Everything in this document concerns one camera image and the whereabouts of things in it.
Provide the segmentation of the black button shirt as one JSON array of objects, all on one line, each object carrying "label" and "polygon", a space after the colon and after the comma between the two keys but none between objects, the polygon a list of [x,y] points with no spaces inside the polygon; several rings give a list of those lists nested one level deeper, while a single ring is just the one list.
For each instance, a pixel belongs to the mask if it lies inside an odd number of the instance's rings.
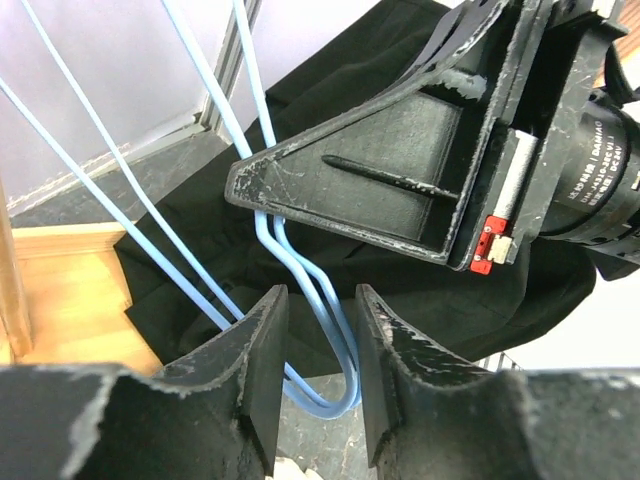
[{"label": "black button shirt", "polygon": [[295,249],[325,271],[347,314],[371,286],[405,321],[478,360],[535,340],[596,283],[578,246],[529,240],[512,265],[468,271],[517,132],[557,144],[561,87],[541,76],[565,37],[549,1],[382,1],[266,93],[277,140],[247,130],[157,209],[242,309],[290,295],[289,359],[339,371],[293,275],[255,233],[259,209],[285,218]]}]

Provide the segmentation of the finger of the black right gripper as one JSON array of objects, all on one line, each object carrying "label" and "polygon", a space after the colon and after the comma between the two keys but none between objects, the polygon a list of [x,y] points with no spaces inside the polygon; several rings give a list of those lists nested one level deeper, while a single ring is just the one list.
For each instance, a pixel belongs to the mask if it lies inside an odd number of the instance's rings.
[{"label": "finger of the black right gripper", "polygon": [[226,199],[402,255],[470,264],[491,88],[394,88],[236,163]]}]

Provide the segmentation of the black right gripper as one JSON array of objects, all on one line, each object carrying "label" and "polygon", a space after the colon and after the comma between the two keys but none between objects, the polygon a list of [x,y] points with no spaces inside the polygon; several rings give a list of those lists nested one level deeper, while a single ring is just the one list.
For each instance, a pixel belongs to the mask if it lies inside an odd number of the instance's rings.
[{"label": "black right gripper", "polygon": [[487,273],[536,238],[608,280],[639,267],[639,126],[615,48],[620,1],[423,1],[416,96],[440,162],[412,257]]}]

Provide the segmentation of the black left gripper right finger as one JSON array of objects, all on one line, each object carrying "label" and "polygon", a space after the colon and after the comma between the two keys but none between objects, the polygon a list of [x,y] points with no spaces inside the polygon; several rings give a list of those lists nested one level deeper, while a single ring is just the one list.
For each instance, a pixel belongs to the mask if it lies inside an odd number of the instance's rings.
[{"label": "black left gripper right finger", "polygon": [[635,368],[491,372],[356,290],[369,465],[381,479],[635,479]]}]

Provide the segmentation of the wooden clothes rack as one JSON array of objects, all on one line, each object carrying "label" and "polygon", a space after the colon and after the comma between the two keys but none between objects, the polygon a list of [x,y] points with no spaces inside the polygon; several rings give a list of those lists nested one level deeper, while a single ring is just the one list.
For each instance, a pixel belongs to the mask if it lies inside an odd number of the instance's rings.
[{"label": "wooden clothes rack", "polygon": [[129,321],[117,223],[12,228],[1,212],[1,363],[161,362]]}]

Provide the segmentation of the aluminium frame rail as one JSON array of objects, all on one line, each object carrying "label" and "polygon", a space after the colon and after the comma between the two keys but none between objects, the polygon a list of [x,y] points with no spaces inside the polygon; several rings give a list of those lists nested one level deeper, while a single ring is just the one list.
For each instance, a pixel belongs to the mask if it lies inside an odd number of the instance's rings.
[{"label": "aluminium frame rail", "polygon": [[[244,4],[247,24],[249,25],[249,28],[252,29],[258,17],[261,1],[246,0]],[[237,24],[235,9],[234,7],[231,7],[230,19],[225,31],[224,41],[214,69],[214,75],[216,76],[219,86],[228,101],[231,100],[231,95],[242,64],[243,48],[241,43],[241,34]],[[199,117],[199,124],[206,131],[212,131],[220,138],[227,140],[227,137],[224,134],[221,114],[218,112],[210,94],[207,94],[205,97],[204,108]]]}]

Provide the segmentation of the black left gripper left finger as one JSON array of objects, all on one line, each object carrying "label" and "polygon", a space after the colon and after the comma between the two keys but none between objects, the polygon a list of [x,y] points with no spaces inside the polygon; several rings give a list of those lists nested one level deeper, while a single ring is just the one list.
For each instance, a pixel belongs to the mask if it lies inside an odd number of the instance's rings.
[{"label": "black left gripper left finger", "polygon": [[153,376],[119,364],[1,370],[5,479],[262,479],[274,470],[285,286]]}]

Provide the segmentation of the light blue hanger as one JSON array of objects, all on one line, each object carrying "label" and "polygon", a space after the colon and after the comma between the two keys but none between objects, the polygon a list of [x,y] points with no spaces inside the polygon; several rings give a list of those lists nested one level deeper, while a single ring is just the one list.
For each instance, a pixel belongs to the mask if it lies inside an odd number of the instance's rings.
[{"label": "light blue hanger", "polygon": [[[209,317],[215,296],[147,207],[175,233],[211,226],[169,194],[227,145],[203,126],[205,87],[159,1],[5,1],[1,5],[1,173],[22,226],[125,221],[122,266],[160,299],[152,324]],[[159,250],[174,281],[147,254]]]},{"label": "light blue hanger", "polygon": [[[245,134],[188,22],[175,1],[165,1],[163,6],[231,134],[236,150],[241,158],[249,158],[252,151]],[[232,6],[263,139],[266,146],[273,147],[276,145],[276,135],[261,82],[246,7],[242,1],[234,1]],[[285,219],[281,216],[270,217],[265,212],[256,210],[254,222],[259,242],[289,270],[301,288],[329,341],[345,380],[345,391],[341,399],[328,401],[313,390],[293,367],[286,365],[285,376],[288,380],[283,384],[284,393],[298,407],[316,418],[337,419],[357,407],[361,401],[357,345],[352,328],[326,273],[291,245],[285,230]]]}]

